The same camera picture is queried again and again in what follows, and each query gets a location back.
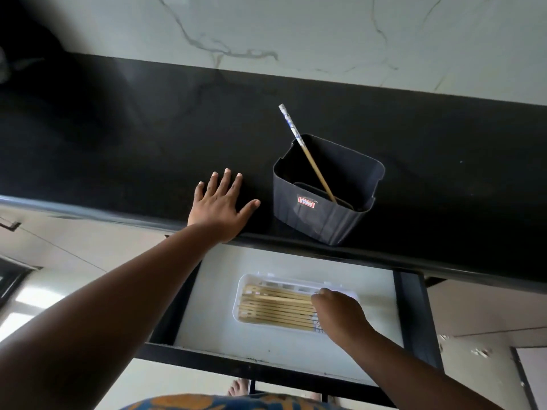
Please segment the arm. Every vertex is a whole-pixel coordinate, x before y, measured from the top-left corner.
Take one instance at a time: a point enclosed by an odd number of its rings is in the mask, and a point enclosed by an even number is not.
[[[188,227],[45,310],[0,344],[0,407],[92,409],[146,341],[207,251],[233,239],[260,205],[239,213],[238,174],[195,192]]]
[[[312,303],[327,335],[400,410],[502,410],[380,335],[349,296],[321,289]]]

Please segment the fingers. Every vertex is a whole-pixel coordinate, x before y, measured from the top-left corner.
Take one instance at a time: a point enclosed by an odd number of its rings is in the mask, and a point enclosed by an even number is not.
[[[243,175],[241,173],[237,173],[236,179],[234,180],[234,183],[226,193],[227,196],[229,196],[233,200],[237,200],[237,196],[239,196],[239,190],[241,188],[241,183],[243,182]]]
[[[211,175],[211,179],[209,180],[209,184],[207,185],[207,191],[205,192],[205,195],[207,197],[212,196],[216,190],[217,190],[217,181],[218,181],[218,172],[214,172]]]
[[[194,203],[197,203],[203,198],[203,186],[205,184],[203,181],[200,181],[199,184],[196,187],[196,190],[194,191]]]
[[[240,218],[240,221],[243,223],[243,225],[245,225],[247,221],[249,221],[250,217],[253,215],[258,207],[260,207],[260,200],[251,200],[245,205],[245,207],[241,209],[237,216]]]
[[[228,186],[230,185],[231,172],[227,168],[224,170],[224,176],[222,177],[221,184],[218,186],[218,189],[215,193],[216,196],[223,196],[228,191]]]

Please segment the red label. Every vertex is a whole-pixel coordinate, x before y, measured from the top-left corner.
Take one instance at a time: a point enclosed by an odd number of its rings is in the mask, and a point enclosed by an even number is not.
[[[308,206],[308,207],[311,207],[311,208],[314,208],[315,207],[315,203],[313,201],[310,201],[308,199],[305,199],[304,197],[300,197],[298,196],[298,202],[300,204],[303,204],[305,206]]]

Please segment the bamboo chopsticks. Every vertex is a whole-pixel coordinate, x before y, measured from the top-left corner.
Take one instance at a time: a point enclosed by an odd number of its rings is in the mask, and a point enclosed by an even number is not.
[[[238,318],[246,323],[323,332],[311,303],[311,295],[282,288],[245,286],[240,298]]]

